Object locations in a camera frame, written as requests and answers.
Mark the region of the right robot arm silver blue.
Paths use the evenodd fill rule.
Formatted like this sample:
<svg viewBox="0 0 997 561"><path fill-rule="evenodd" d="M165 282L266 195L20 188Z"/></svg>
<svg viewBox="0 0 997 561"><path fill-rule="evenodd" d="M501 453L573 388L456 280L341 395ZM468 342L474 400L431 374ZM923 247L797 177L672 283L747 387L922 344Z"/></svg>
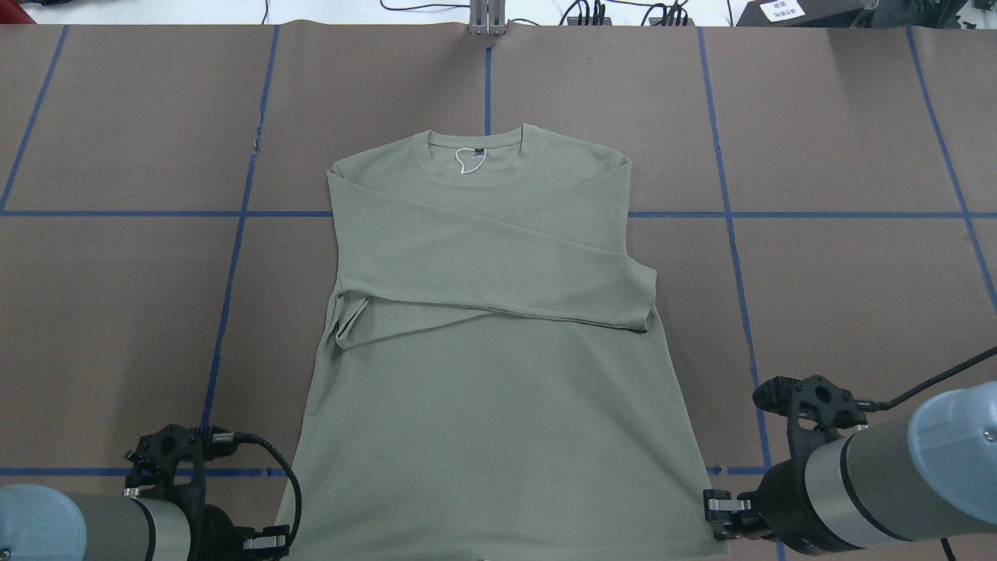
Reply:
<svg viewBox="0 0 997 561"><path fill-rule="evenodd" d="M782 543L809 556L994 534L994 383L936 395L869 426L877 403L821 376L777 377L752 394L787 419L790 457L759 487L703 492L719 541Z"/></svg>

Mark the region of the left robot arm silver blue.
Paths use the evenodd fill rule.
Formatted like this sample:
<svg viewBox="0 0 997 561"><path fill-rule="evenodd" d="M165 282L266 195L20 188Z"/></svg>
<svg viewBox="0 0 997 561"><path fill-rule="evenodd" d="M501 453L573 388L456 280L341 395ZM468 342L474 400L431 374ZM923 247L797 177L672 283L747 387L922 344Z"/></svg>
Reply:
<svg viewBox="0 0 997 561"><path fill-rule="evenodd" d="M239 527L202 500L1 490L4 560L280 560L290 544L289 526Z"/></svg>

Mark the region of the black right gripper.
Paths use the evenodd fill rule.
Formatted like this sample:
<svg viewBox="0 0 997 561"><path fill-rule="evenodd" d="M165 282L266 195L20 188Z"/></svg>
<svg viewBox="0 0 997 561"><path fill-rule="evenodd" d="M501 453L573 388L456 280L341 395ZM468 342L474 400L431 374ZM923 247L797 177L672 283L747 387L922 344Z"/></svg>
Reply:
<svg viewBox="0 0 997 561"><path fill-rule="evenodd" d="M722 489L704 489L703 515L715 540L751 533L751 539L780 542L804 555L819 554L813 543L812 508L793 461L773 466L750 500L733 499Z"/></svg>

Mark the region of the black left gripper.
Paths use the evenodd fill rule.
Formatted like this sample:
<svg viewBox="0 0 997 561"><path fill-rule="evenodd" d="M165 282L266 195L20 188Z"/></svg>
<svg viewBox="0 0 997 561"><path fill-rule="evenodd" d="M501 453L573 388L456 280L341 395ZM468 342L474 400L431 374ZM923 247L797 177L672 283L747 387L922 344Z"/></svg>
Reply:
<svg viewBox="0 0 997 561"><path fill-rule="evenodd" d="M190 529L186 560L242 560L242 556L287 556L292 526L281 524L257 530L238 527L219 507L185 509Z"/></svg>

